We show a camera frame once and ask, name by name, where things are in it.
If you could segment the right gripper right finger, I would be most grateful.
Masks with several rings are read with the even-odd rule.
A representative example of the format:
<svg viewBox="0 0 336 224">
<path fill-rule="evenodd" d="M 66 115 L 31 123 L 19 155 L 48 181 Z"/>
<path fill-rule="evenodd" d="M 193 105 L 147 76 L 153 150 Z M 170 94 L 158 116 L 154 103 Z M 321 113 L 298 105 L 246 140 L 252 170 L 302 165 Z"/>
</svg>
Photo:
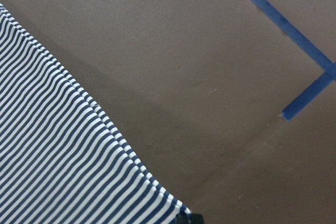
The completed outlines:
<svg viewBox="0 0 336 224">
<path fill-rule="evenodd" d="M 190 214 L 190 224 L 204 224 L 202 214 Z"/>
</svg>

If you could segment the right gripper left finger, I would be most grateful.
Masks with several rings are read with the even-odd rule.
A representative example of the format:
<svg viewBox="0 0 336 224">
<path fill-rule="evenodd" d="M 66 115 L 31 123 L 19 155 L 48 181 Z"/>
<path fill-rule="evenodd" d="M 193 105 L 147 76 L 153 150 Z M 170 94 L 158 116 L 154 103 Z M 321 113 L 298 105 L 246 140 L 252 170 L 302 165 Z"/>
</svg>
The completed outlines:
<svg viewBox="0 0 336 224">
<path fill-rule="evenodd" d="M 188 214 L 177 214 L 175 216 L 175 224 L 189 224 L 190 219 Z"/>
</svg>

